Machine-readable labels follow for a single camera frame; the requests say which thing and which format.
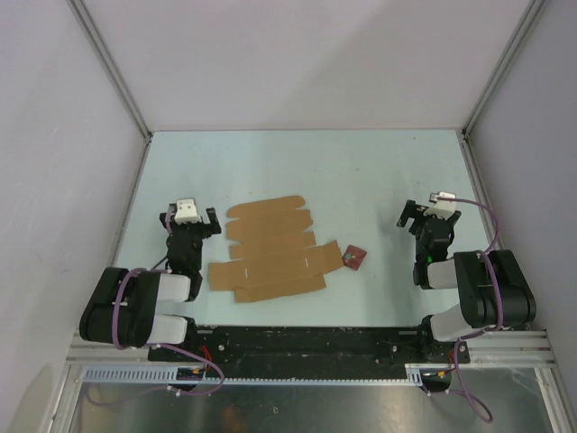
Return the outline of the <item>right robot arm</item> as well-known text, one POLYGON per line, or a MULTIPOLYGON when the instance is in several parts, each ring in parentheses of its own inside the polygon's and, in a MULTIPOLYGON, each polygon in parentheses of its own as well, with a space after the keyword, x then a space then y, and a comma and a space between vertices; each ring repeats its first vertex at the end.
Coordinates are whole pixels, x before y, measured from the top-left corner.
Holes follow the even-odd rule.
POLYGON ((461 217, 459 203, 472 204, 495 217, 491 209, 474 200, 437 192, 427 206, 407 200, 398 227, 415 237, 413 282, 422 290, 457 290, 456 305, 423 319, 418 327, 417 354, 436 362, 448 343, 520 327, 536 318, 536 299, 515 255, 497 250, 496 235, 485 250, 450 253, 455 226, 461 217))

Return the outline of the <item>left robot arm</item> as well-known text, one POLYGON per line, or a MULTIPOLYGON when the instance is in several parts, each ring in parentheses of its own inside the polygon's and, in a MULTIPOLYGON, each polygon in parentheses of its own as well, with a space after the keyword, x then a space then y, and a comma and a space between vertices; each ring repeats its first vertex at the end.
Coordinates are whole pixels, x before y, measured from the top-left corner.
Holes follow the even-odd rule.
POLYGON ((222 233, 215 209, 209 207, 206 216, 192 198, 169 204, 159 214, 167 233, 165 256, 150 268, 105 268, 81 315, 80 337, 119 349, 168 344, 179 360, 193 358, 199 349, 198 337, 188 332, 193 321, 162 314, 158 305, 197 298, 204 241, 222 233))

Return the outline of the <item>brown cardboard paper box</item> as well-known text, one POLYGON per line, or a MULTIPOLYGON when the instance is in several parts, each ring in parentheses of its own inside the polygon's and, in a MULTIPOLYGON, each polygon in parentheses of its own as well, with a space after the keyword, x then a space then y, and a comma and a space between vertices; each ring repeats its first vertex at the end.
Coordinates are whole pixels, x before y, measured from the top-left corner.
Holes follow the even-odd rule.
POLYGON ((316 242, 306 204, 292 195, 231 207, 225 225, 230 260, 208 265, 210 290, 253 303, 325 289, 325 276, 343 267, 341 249, 335 240, 316 242))

